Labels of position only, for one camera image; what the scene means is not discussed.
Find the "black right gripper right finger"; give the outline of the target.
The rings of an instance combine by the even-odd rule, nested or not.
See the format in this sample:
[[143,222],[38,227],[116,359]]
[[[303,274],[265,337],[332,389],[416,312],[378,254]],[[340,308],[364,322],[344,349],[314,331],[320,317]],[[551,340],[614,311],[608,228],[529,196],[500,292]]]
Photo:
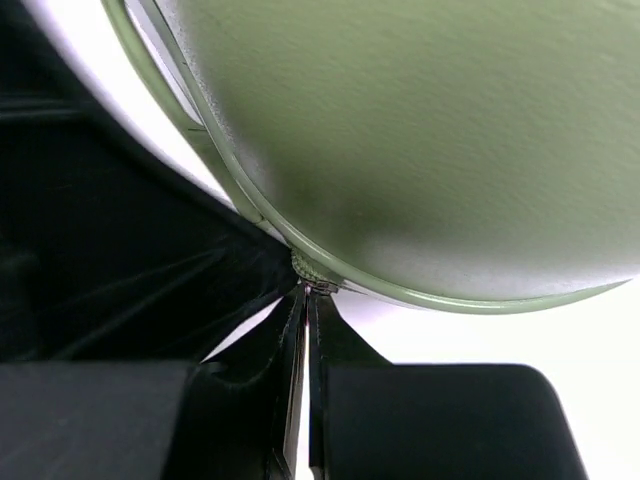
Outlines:
[[513,364],[396,365],[311,293],[309,466],[318,479],[583,479],[559,398]]

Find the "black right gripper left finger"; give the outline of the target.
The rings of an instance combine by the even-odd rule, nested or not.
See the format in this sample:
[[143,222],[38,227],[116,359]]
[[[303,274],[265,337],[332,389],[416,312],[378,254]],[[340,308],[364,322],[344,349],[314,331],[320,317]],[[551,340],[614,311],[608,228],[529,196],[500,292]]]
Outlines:
[[211,360],[1,368],[5,479],[291,479],[305,296]]

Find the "green hard-shell suitcase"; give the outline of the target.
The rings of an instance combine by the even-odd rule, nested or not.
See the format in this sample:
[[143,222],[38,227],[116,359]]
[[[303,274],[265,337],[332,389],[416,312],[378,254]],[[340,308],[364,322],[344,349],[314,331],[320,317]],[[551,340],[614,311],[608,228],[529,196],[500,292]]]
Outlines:
[[237,211],[330,289],[516,313],[639,275],[635,1],[108,1]]

